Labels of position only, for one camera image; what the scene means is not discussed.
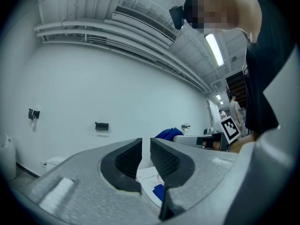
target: ceiling light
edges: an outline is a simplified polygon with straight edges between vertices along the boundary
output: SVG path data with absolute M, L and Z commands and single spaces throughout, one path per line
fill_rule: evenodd
M 205 35 L 205 39 L 207 40 L 208 44 L 210 45 L 210 48 L 212 49 L 212 52 L 215 55 L 215 58 L 217 60 L 217 64 L 219 66 L 224 64 L 221 51 L 219 49 L 219 46 L 217 44 L 217 41 L 215 39 L 215 36 L 213 34 Z

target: wall-mounted sensor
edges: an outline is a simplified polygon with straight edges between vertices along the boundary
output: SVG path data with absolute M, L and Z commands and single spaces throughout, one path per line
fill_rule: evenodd
M 185 124 L 183 124 L 183 125 L 181 126 L 183 132 L 187 132 L 187 131 L 189 130 L 190 127 L 191 127 L 191 126 L 190 126 L 190 124 L 189 124 L 188 122 L 186 122 Z
M 29 109 L 28 118 L 31 119 L 30 126 L 34 128 L 36 126 L 36 120 L 39 118 L 40 111 Z
M 96 127 L 95 127 L 96 130 L 108 131 L 108 123 L 95 122 L 95 124 L 96 124 Z

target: blue object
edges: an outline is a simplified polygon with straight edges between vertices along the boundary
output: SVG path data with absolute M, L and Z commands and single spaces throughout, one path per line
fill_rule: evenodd
M 183 133 L 177 128 L 166 129 L 158 134 L 155 138 L 162 138 L 168 141 L 172 141 L 175 136 L 183 135 Z
M 154 190 L 152 191 L 156 195 L 156 197 L 160 199 L 160 201 L 163 201 L 164 189 L 165 189 L 164 185 L 159 184 L 156 187 L 154 187 Z

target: black wall mount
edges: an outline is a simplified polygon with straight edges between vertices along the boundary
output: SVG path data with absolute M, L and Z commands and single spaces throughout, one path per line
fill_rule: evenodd
M 187 126 L 186 126 L 186 125 L 181 125 L 181 127 L 182 127 L 182 128 L 190 128 L 191 125 L 187 125 Z
M 108 123 L 102 123 L 102 122 L 95 122 L 96 130 L 100 130 L 100 131 L 108 131 Z
M 33 109 L 29 109 L 28 118 L 33 120 L 33 117 L 39 118 L 40 111 L 35 111 Z

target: baseboard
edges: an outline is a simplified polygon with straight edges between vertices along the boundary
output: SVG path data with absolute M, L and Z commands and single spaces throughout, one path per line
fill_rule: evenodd
M 34 178 L 39 178 L 39 175 L 37 175 L 34 172 L 28 170 L 26 167 L 22 166 L 18 162 L 17 162 L 17 167 L 20 168 L 20 169 L 22 169 L 24 172 L 28 173 L 30 176 L 32 176 Z

